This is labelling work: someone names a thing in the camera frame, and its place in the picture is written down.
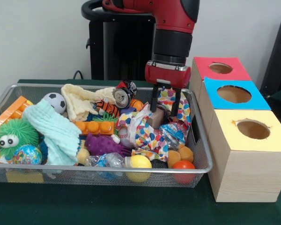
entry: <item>stacked wooden boxes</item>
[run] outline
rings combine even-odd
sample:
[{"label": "stacked wooden boxes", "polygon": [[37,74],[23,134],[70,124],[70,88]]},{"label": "stacked wooden boxes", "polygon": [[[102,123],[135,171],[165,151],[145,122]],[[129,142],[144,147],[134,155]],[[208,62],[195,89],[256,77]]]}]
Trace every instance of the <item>stacked wooden boxes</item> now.
[{"label": "stacked wooden boxes", "polygon": [[214,167],[217,202],[275,202],[281,190],[281,123],[237,58],[195,57],[195,93]]}]

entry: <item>polka dot paper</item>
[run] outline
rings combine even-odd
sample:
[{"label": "polka dot paper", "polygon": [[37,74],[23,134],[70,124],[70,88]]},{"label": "polka dot paper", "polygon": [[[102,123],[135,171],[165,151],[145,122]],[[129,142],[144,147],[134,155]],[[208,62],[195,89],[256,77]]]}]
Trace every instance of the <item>polka dot paper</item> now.
[{"label": "polka dot paper", "polygon": [[[173,89],[163,88],[158,97],[158,103],[162,104],[168,111],[171,112],[172,106],[175,102],[175,96],[176,93]],[[176,117],[171,117],[170,120],[173,122],[177,122],[178,120],[184,122],[188,131],[191,124],[190,114],[191,114],[191,109],[189,107],[189,102],[187,101],[185,95],[181,93],[178,114]]]},{"label": "polka dot paper", "polygon": [[116,123],[116,130],[126,127],[130,131],[128,134],[130,142],[133,140],[134,146],[138,148],[137,150],[132,150],[132,155],[140,154],[150,160],[159,159],[166,162],[168,160],[168,146],[165,139],[161,136],[159,130],[154,130],[146,123],[151,115],[152,113],[148,110],[148,104],[144,105],[140,112],[122,114]]}]

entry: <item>wire mesh basket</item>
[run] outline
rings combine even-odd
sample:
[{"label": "wire mesh basket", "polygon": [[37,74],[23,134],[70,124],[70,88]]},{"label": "wire mesh basket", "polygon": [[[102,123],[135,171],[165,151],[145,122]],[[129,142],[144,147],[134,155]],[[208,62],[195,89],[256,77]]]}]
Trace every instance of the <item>wire mesh basket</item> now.
[{"label": "wire mesh basket", "polygon": [[[0,97],[0,113],[19,96],[24,96],[36,104],[47,93],[60,93],[61,87],[62,85],[53,84],[12,85]],[[89,91],[105,88],[105,86],[81,87]],[[138,88],[136,99],[144,103],[150,101],[151,91],[152,88]],[[0,182],[193,188],[203,174],[211,170],[212,159],[195,95],[186,89],[182,92],[191,108],[192,125],[187,137],[187,147],[193,151],[193,164],[196,169],[168,169],[167,164],[159,160],[152,161],[152,169],[0,164]],[[113,179],[106,179],[107,174],[114,175]]]}]

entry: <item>orange lego block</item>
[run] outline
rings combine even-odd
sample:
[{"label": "orange lego block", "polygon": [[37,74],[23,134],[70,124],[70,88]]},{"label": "orange lego block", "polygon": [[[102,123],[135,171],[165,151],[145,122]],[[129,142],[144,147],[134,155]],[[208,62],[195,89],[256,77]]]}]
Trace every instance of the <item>orange lego block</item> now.
[{"label": "orange lego block", "polygon": [[32,105],[30,101],[28,101],[23,96],[20,96],[12,105],[7,108],[1,115],[0,115],[0,126],[3,123],[7,123],[11,119],[20,119],[22,117],[23,111],[29,106]]},{"label": "orange lego block", "polygon": [[114,122],[111,121],[90,121],[90,122],[74,122],[74,124],[81,130],[82,135],[91,133],[93,135],[113,135]]}]

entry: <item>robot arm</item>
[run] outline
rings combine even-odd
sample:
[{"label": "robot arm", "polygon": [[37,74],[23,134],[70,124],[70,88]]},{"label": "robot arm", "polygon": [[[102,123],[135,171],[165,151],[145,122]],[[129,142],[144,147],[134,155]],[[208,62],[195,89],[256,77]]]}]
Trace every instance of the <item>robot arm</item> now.
[{"label": "robot arm", "polygon": [[178,111],[181,89],[189,82],[191,69],[185,66],[198,18],[200,0],[112,0],[119,8],[152,13],[156,31],[152,60],[146,65],[147,82],[154,84],[151,111],[156,110],[158,87],[172,87],[176,100],[172,116]]}]

